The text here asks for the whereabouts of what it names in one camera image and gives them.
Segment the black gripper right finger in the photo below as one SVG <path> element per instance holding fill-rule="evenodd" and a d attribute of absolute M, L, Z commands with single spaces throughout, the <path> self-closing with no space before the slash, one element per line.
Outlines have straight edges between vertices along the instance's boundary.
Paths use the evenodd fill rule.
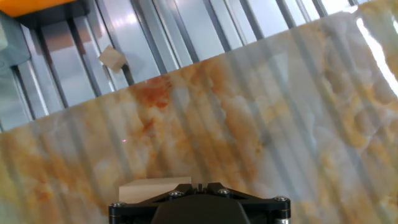
<path fill-rule="evenodd" d="M 205 187 L 205 193 L 238 202 L 246 215 L 262 212 L 266 215 L 266 223 L 291 224 L 291 200 L 288 197 L 278 195 L 272 198 L 260 198 L 229 189 L 219 182 L 209 183 Z"/>

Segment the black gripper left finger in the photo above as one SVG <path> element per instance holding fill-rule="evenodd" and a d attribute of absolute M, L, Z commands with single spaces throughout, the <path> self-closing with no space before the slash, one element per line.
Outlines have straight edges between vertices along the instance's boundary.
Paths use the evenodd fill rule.
<path fill-rule="evenodd" d="M 110 224 L 122 224 L 152 218 L 163 203 L 196 193 L 196 186 L 185 183 L 124 185 L 119 188 L 119 200 L 108 206 L 108 220 Z"/>

